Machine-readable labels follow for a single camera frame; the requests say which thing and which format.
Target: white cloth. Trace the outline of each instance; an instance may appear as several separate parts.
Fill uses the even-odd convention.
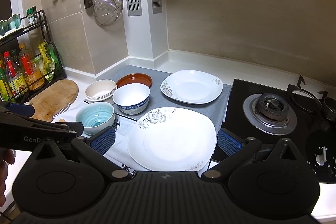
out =
[[[58,122],[60,119],[64,119],[66,122],[75,122],[76,121],[76,114],[80,109],[87,106],[86,102],[81,102],[78,107],[68,110],[58,116],[55,117],[55,122]],[[127,142],[130,133],[132,132],[132,128],[134,124],[137,122],[131,120],[129,118],[120,116],[118,114],[115,115],[115,123],[117,130],[115,131],[115,143],[112,147],[104,154],[104,157],[108,160],[112,161],[116,165],[120,166],[124,170],[128,171],[130,174],[134,175],[138,171],[149,171],[145,167],[138,164],[133,158],[129,155],[127,151]],[[203,172],[208,169],[210,160],[207,164],[198,171],[198,175],[201,176]]]

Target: black glass cooktop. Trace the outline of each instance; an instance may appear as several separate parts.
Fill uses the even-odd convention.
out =
[[[284,135],[270,135],[253,126],[246,118],[243,111],[243,103],[247,97],[253,94],[273,93],[284,98],[294,110],[297,117],[297,125],[293,132]],[[314,108],[315,102],[309,97],[295,94],[295,100],[301,105]],[[329,123],[321,114],[310,114],[296,106],[286,96],[285,90],[279,90],[264,85],[250,83],[235,79],[228,100],[226,118],[223,126],[235,135],[245,139],[255,137],[263,144],[275,144],[280,138],[290,138],[308,164],[316,172],[320,182],[336,183],[336,127]],[[326,147],[327,161],[323,166],[316,163],[316,156],[323,153]]]

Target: hand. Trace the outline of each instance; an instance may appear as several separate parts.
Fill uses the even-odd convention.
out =
[[[5,180],[8,175],[8,167],[5,161],[9,164],[14,164],[15,158],[12,150],[7,150],[3,157],[3,161],[0,163],[0,207],[4,206],[6,201],[4,193],[6,190]]]

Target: wooden cutting board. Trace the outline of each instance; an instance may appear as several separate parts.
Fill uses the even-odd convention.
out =
[[[78,95],[77,84],[68,79],[59,80],[30,100],[35,109],[34,119],[51,122],[52,116],[72,104]]]

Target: terracotta plate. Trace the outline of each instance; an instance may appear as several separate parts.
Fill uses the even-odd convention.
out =
[[[126,75],[120,78],[117,82],[117,87],[120,88],[123,85],[132,83],[144,84],[150,88],[152,85],[152,78],[149,75],[143,73],[133,73],[131,75]]]

